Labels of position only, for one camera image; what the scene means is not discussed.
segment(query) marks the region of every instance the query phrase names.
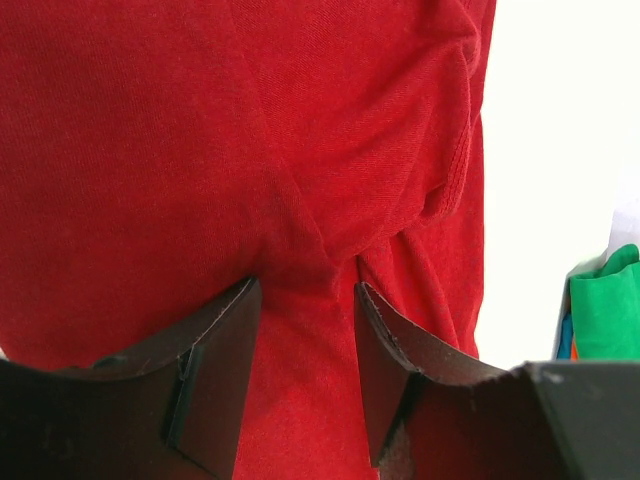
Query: blue fabric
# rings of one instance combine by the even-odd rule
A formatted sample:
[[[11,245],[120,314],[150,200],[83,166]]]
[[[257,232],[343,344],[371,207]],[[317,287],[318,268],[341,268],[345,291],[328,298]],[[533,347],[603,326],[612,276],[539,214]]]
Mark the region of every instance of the blue fabric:
[[[560,327],[560,342],[558,344],[558,360],[571,359],[571,343],[573,342],[573,318],[567,313],[562,319]]]

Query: red garment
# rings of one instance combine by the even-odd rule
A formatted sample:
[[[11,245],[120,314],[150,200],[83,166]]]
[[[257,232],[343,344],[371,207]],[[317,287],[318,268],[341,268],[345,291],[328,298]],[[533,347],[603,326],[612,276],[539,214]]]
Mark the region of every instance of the red garment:
[[[0,345],[87,365],[257,275],[238,479],[373,479],[353,285],[476,354],[494,0],[0,3]]]

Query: red fabric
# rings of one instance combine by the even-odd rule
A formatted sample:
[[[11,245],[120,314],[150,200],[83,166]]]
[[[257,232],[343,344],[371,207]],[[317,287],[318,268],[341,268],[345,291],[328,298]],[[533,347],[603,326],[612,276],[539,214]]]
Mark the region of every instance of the red fabric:
[[[235,477],[373,479],[353,284],[475,354],[494,0],[0,4],[0,345],[87,365],[257,275]]]

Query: green fabric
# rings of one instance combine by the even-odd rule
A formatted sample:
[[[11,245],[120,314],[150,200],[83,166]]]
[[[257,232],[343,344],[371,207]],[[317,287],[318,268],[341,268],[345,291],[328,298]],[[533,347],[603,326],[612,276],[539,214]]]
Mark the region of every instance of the green fabric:
[[[607,264],[570,279],[580,359],[640,360],[640,255],[627,245]]]

